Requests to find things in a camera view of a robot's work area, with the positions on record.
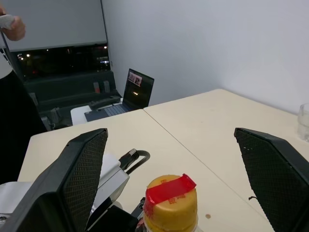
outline clear glass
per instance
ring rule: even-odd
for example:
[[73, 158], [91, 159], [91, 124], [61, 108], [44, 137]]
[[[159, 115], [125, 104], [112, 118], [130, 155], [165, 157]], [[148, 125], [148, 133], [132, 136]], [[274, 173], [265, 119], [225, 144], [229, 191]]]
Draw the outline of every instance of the clear glass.
[[309, 142], [309, 103], [303, 104], [298, 113], [298, 136]]

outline window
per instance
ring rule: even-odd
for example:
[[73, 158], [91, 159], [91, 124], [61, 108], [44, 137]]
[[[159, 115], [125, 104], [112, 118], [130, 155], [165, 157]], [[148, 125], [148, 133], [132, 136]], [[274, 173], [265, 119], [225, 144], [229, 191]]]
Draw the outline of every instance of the window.
[[110, 70], [107, 44], [12, 52], [24, 80]]

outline glass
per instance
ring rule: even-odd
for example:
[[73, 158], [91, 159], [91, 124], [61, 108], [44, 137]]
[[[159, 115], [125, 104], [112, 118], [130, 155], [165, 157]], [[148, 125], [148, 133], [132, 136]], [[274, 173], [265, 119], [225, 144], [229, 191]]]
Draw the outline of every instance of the glass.
[[106, 43], [12, 52], [25, 80], [110, 70]]
[[299, 108], [297, 132], [301, 139], [309, 142], [309, 103]]

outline laptop screen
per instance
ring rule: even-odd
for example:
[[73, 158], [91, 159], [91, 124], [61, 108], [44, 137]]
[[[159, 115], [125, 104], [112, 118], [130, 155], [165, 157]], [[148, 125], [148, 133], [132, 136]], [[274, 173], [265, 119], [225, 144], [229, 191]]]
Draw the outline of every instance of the laptop screen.
[[132, 110], [147, 107], [154, 81], [153, 78], [130, 69], [126, 80], [123, 104]]

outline beige tabletop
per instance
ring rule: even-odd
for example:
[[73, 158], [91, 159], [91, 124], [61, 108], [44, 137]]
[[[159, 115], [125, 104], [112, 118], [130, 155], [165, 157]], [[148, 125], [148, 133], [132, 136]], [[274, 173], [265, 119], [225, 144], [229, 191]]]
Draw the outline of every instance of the beige tabletop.
[[117, 158], [132, 148], [147, 150], [151, 158], [130, 175], [118, 201], [128, 212], [137, 206], [146, 186], [164, 174], [186, 173], [197, 184], [199, 226], [204, 232], [267, 232], [270, 223], [236, 195], [143, 110], [33, 136], [19, 181], [33, 181], [81, 133], [107, 128], [106, 152]]
[[248, 200], [254, 192], [234, 137], [235, 128], [286, 139], [309, 160], [309, 144], [297, 136], [295, 115], [222, 89], [144, 110], [261, 215], [259, 203]]

